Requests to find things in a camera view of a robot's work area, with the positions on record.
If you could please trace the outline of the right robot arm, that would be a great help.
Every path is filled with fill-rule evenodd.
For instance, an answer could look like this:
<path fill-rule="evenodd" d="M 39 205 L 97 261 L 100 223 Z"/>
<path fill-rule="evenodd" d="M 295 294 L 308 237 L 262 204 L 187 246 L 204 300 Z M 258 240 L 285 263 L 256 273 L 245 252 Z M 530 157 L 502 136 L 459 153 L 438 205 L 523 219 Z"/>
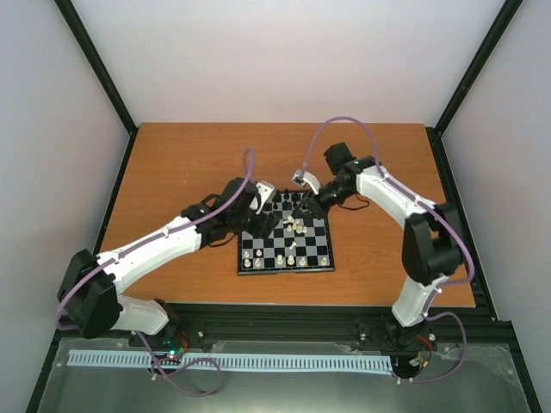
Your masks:
<path fill-rule="evenodd" d="M 310 192 L 293 215 L 321 219 L 332 207 L 358 195 L 394 219 L 403 230 L 401 261 L 406 280 L 392 314 L 404 328 L 420 324 L 436 295 L 467 258 L 456 208 L 412 192 L 374 157 L 355 157 L 343 142 L 332 145 L 324 158 L 334 175 L 325 185 L 304 168 L 294 172 L 292 181 Z"/>

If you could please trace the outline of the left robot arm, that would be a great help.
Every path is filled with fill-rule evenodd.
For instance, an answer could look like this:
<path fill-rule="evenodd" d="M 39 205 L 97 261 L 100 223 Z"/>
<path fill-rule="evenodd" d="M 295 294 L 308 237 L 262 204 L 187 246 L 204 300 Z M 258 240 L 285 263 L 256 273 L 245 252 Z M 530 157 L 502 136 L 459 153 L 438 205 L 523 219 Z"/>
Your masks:
<path fill-rule="evenodd" d="M 170 346 L 179 325 L 161 299 L 143 300 L 124 294 L 134 282 L 180 256 L 195 253 L 246 231 L 266 238 L 278 220 L 263 208 L 276 195 L 266 181 L 230 181 L 224 191 L 188 206 L 162 228 L 115 250 L 93 255 L 81 250 L 70 260 L 58 291 L 59 315 L 85 339 L 111 330 L 140 332 L 160 346 Z"/>

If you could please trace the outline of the black magnetic chess board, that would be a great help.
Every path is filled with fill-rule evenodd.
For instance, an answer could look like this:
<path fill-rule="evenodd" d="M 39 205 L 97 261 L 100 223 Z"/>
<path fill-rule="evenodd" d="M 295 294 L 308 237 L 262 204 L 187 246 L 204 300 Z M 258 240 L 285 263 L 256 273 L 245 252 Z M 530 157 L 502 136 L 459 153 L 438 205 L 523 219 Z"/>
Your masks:
<path fill-rule="evenodd" d="M 306 190 L 283 190 L 276 193 L 273 200 L 264 206 L 266 214 L 276 214 L 280 222 L 271 232 L 270 236 L 262 239 L 253 237 L 244 231 L 238 235 L 238 274 L 282 274 L 282 273 L 308 273 L 308 272 L 332 272 L 336 269 L 331 245 L 331 232 L 327 219 L 294 219 L 291 217 L 293 209 L 307 194 Z M 296 247 L 289 248 L 295 241 Z M 256 256 L 256 250 L 262 250 L 261 257 Z M 250 252 L 249 258 L 243 257 L 243 251 Z M 276 264 L 278 255 L 283 256 L 284 263 Z M 294 256 L 295 265 L 288 266 L 287 259 Z M 328 263 L 323 266 L 320 259 L 326 257 Z M 301 257 L 306 258 L 306 266 L 300 266 Z M 257 258 L 263 260 L 260 268 L 254 266 Z M 251 261 L 251 266 L 246 268 L 245 259 Z"/>

